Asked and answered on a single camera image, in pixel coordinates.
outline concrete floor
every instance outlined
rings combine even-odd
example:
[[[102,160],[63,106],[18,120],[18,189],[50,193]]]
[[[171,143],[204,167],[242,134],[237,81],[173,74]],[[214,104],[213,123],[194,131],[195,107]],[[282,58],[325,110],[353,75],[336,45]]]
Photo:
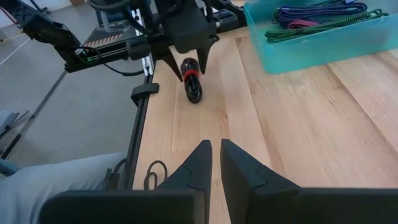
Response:
[[[97,23],[87,4],[52,12],[50,17],[67,25],[81,42]],[[7,27],[2,33],[12,36],[16,28]],[[44,105],[22,130],[24,135],[8,159],[25,167],[112,152],[127,154],[136,115],[130,94],[142,84],[143,75],[123,77],[99,65],[62,78],[64,62],[53,47],[26,35],[0,43],[0,63],[0,110],[32,114]],[[126,72],[142,69],[141,61],[109,65]],[[58,87],[44,101],[57,80]],[[0,140],[0,150],[8,147],[24,125]]]

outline coiled cable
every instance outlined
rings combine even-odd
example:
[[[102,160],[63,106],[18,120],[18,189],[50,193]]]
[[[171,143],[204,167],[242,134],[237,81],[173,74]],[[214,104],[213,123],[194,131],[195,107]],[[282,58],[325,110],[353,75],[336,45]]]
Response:
[[[345,16],[341,19],[336,19],[334,21],[325,22],[316,26],[291,29],[291,30],[277,30],[277,31],[267,31],[265,37],[267,37],[268,42],[282,42],[285,40],[291,40],[298,37],[304,37],[310,34],[316,34],[319,32],[336,29],[337,27],[348,26],[358,22],[368,21],[371,19],[377,19],[382,16],[388,16],[388,13],[383,12],[381,9],[375,9],[370,12],[362,12],[352,16]]]
[[[148,171],[147,171],[147,175],[145,176],[144,179],[144,190],[149,190],[149,178],[151,176],[154,176],[155,179],[155,187],[154,189],[157,187],[157,174],[155,172],[152,172],[152,167],[156,164],[160,164],[163,166],[164,169],[164,179],[167,179],[167,167],[166,164],[164,164],[164,162],[162,161],[154,161],[153,163],[151,163],[148,167]]]
[[[203,97],[203,90],[199,82],[199,63],[194,58],[186,58],[181,64],[185,92],[191,103],[199,103]]]
[[[327,0],[307,7],[282,6],[274,11],[272,17],[281,27],[288,28],[297,19],[322,23],[331,21],[330,16],[355,15],[366,10],[368,6],[365,3]]]

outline floor line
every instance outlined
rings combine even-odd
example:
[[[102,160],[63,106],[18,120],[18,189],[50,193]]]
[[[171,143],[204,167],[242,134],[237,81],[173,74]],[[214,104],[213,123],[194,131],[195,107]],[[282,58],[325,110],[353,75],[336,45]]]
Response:
[[[6,60],[8,60],[13,54],[15,54],[15,52],[17,52],[17,50],[19,50],[26,42],[28,42],[28,40],[30,40],[30,39],[27,39],[27,40],[25,40],[25,42],[23,42],[17,49],[15,49],[15,51],[13,51],[10,55],[8,55],[8,57],[6,57],[6,59],[4,59],[1,63],[0,63],[0,65],[2,65],[4,62],[6,62]]]
[[[39,104],[39,106],[36,108],[36,110],[33,112],[32,116],[26,121],[25,125],[22,127],[22,129],[19,131],[17,136],[12,140],[10,145],[8,145],[7,149],[3,152],[3,154],[0,154],[1,159],[7,159],[8,155],[12,152],[18,141],[28,132],[29,128],[33,125],[34,121],[36,120],[36,117],[38,117],[39,113],[45,106],[45,104],[48,102],[52,94],[54,93],[55,89],[59,86],[59,84],[62,82],[63,78],[65,78],[67,74],[67,71],[63,71],[62,74],[58,77],[58,80],[54,83],[54,85],[51,87],[50,91],[46,94],[42,102]]]

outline red strap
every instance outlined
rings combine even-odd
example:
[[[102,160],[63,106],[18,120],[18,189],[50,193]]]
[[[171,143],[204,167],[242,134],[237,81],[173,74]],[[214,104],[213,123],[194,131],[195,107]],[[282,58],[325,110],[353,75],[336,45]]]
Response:
[[[195,69],[189,69],[188,71],[186,71],[184,73],[184,81],[187,81],[187,78],[189,75],[194,75],[194,76],[198,76],[198,71],[196,71]]]
[[[306,21],[303,19],[296,19],[296,20],[293,20],[292,22],[290,22],[290,24],[288,24],[287,28],[288,29],[298,29],[298,28],[311,27],[311,26],[316,26],[316,25],[319,25],[319,23],[313,22],[313,21]]]

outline wood grain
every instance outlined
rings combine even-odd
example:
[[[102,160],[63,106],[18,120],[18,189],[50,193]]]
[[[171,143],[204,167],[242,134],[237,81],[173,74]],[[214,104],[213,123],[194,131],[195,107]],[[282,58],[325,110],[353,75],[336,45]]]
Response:
[[[312,187],[398,186],[394,148],[327,66],[269,75],[252,59],[249,38],[238,46],[264,135],[287,178]]]
[[[175,53],[178,64],[196,52]],[[213,146],[210,223],[230,223],[220,174],[220,142],[229,138],[301,186],[398,187],[394,53],[270,75],[247,29],[221,35],[200,76],[202,101],[189,103],[171,69],[159,62],[134,189],[162,160],[172,173],[203,139]],[[161,167],[154,169],[162,180]]]

